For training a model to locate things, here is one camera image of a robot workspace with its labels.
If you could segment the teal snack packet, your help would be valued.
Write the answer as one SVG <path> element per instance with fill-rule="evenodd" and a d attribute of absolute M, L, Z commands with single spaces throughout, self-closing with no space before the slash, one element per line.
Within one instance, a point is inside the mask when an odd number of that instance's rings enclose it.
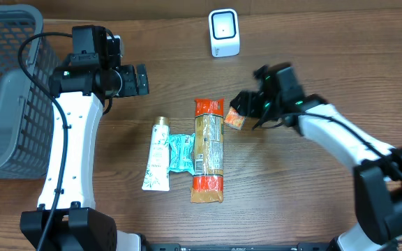
<path fill-rule="evenodd" d="M 192 152 L 194 147 L 195 134 L 192 135 L 170 135 L 170 165 L 169 172 L 188 172 L 194 175 L 194 164 Z"/>

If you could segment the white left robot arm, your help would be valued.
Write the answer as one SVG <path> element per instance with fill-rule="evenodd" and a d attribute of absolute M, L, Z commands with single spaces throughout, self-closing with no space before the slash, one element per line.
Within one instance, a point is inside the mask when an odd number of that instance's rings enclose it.
<path fill-rule="evenodd" d="M 105 99 L 123 87 L 121 74 L 95 67 L 57 67 L 48 80 L 54 109 L 50 161 L 35 211 L 20 229 L 37 250 L 148 250 L 141 234 L 117 229 L 95 209 L 96 134 Z"/>

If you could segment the orange long noodle packet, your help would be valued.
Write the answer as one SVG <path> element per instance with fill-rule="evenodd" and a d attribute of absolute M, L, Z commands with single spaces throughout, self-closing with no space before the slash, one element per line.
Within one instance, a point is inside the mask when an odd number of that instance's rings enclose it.
<path fill-rule="evenodd" d="M 195 100 L 192 203 L 223 201 L 224 100 Z"/>

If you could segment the white tube with gold cap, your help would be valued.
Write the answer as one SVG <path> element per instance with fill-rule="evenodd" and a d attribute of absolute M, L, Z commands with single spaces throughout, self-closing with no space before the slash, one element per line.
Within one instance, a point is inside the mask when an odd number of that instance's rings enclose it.
<path fill-rule="evenodd" d="M 142 184 L 142 189 L 145 191 L 167 192 L 170 190 L 169 124 L 169 118 L 159 116 L 156 117 L 152 126 L 149 157 Z"/>

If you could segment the small orange sachet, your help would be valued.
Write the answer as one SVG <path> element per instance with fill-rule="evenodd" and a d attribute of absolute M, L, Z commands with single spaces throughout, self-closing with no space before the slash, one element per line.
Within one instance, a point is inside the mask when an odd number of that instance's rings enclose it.
<path fill-rule="evenodd" d="M 224 119 L 224 123 L 233 129 L 241 130 L 245 120 L 245 116 L 239 115 L 239 113 L 233 107 L 230 107 Z"/>

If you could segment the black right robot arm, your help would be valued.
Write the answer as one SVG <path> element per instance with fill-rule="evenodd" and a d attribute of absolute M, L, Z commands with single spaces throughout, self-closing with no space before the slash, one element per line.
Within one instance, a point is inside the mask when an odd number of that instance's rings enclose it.
<path fill-rule="evenodd" d="M 354 178 L 357 224 L 321 250 L 394 250 L 402 237 L 402 147 L 359 129 L 317 94 L 242 91 L 230 103 L 258 124 L 280 121 L 328 151 Z"/>

